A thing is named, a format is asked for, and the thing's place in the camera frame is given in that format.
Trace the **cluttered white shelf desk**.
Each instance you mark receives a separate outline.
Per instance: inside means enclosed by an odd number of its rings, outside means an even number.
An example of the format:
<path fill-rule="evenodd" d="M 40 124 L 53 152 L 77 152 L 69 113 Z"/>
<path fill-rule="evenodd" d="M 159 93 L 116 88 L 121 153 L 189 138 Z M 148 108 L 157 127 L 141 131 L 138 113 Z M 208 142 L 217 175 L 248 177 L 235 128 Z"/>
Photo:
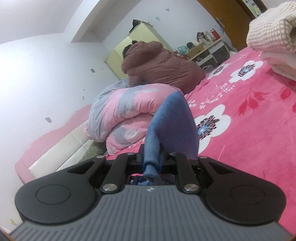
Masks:
<path fill-rule="evenodd" d="M 224 40 L 221 34 L 220 39 L 216 40 L 210 31 L 197 32 L 196 40 L 187 42 L 187 44 L 177 48 L 175 53 L 182 59 L 195 62 L 201 68 L 206 66 L 218 67 L 220 64 L 228 60 L 236 53 Z M 193 47 L 204 44 L 204 50 L 193 58 L 189 58 L 186 54 Z"/>

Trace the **pink floral bed blanket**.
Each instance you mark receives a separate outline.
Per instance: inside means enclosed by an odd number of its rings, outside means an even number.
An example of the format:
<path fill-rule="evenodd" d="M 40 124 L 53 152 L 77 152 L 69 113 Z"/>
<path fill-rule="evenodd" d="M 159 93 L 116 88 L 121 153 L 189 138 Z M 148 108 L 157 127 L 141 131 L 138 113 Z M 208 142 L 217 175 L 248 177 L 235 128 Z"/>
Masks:
<path fill-rule="evenodd" d="M 295 82 L 245 48 L 186 95 L 199 154 L 277 185 L 280 224 L 295 233 Z"/>

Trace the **brown wooden door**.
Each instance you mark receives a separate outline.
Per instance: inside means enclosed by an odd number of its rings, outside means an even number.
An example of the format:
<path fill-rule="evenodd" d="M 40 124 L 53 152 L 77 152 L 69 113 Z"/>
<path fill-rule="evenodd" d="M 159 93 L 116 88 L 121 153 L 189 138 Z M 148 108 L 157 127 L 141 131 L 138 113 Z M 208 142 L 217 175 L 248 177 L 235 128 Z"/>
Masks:
<path fill-rule="evenodd" d="M 236 0 L 198 0 L 206 11 L 217 21 L 231 40 L 234 48 L 244 49 L 249 24 L 255 19 L 255 12 L 245 1 Z"/>

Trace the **pink grey folded duvet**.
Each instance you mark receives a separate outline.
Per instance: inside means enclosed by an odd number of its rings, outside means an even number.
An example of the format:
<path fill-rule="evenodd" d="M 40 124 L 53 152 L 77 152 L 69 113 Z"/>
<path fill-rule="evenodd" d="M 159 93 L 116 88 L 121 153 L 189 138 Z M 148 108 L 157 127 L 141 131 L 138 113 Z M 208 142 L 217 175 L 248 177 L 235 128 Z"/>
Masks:
<path fill-rule="evenodd" d="M 128 80 L 119 80 L 93 101 L 86 135 L 97 143 L 105 143 L 108 154 L 114 155 L 145 136 L 154 114 L 177 90 L 161 83 L 129 87 Z"/>

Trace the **cardboard box on desk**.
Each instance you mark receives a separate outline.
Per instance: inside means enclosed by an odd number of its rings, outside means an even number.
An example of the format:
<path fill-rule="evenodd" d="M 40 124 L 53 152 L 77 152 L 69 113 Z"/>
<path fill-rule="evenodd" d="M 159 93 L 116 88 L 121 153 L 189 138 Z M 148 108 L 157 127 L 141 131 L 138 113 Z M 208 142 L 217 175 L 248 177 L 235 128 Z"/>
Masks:
<path fill-rule="evenodd" d="M 203 50 L 204 50 L 204 44 L 202 43 L 202 44 L 199 44 L 199 45 L 193 47 L 192 49 L 190 49 L 186 55 L 189 58 L 193 58 L 194 56 L 196 56 L 197 54 L 199 54 Z"/>

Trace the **red bottle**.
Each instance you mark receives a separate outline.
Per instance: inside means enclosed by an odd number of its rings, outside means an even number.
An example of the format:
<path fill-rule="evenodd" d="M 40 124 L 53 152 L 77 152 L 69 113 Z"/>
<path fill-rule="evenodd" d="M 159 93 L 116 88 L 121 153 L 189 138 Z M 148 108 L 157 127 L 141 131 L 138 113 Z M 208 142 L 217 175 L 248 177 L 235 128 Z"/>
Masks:
<path fill-rule="evenodd" d="M 218 39 L 221 38 L 220 35 L 217 33 L 216 30 L 212 29 L 212 30 L 211 30 L 211 33 L 212 33 L 212 35 L 214 36 L 214 38 L 215 38 L 216 40 L 218 40 Z"/>

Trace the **white pink headboard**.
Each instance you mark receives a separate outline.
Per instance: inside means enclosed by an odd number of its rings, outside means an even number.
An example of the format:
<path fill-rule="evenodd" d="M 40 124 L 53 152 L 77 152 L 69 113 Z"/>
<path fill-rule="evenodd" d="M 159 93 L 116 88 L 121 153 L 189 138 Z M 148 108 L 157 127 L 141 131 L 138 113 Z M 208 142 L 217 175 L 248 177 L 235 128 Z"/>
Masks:
<path fill-rule="evenodd" d="M 15 164 L 15 171 L 23 184 L 67 166 L 66 161 L 77 162 L 85 153 L 81 150 L 90 142 L 84 132 L 91 105 L 76 111 L 69 121 L 58 129 L 35 140 Z"/>

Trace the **blue denim jeans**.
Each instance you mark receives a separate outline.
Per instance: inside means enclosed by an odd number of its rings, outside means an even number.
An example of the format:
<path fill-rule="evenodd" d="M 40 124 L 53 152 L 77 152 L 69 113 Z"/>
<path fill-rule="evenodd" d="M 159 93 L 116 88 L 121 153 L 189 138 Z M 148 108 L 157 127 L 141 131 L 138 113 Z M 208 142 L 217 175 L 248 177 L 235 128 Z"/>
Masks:
<path fill-rule="evenodd" d="M 164 158 L 161 147 L 167 153 L 181 153 L 196 160 L 199 136 L 196 124 L 184 96 L 175 91 L 170 94 L 154 114 L 144 143 L 143 177 L 137 185 L 174 185 L 172 174 L 161 174 Z"/>

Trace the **green floral pillow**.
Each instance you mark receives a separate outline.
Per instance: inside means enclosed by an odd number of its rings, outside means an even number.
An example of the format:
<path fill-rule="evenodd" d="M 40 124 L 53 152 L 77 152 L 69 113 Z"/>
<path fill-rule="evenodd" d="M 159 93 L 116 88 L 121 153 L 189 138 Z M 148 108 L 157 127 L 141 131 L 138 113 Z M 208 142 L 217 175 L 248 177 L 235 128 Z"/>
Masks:
<path fill-rule="evenodd" d="M 93 142 L 87 149 L 83 157 L 78 161 L 78 163 L 84 162 L 86 160 L 95 158 L 97 156 L 104 156 L 107 153 L 106 143 Z"/>

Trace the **person in mauve jacket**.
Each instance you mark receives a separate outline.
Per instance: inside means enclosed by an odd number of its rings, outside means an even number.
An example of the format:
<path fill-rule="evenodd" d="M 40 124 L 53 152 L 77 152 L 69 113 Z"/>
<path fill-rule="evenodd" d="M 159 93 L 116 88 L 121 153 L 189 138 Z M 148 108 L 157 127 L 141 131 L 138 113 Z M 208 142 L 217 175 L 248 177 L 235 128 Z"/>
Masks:
<path fill-rule="evenodd" d="M 158 41 L 132 41 L 122 52 L 121 69 L 130 87 L 161 83 L 190 93 L 206 77 L 195 62 L 181 59 Z"/>

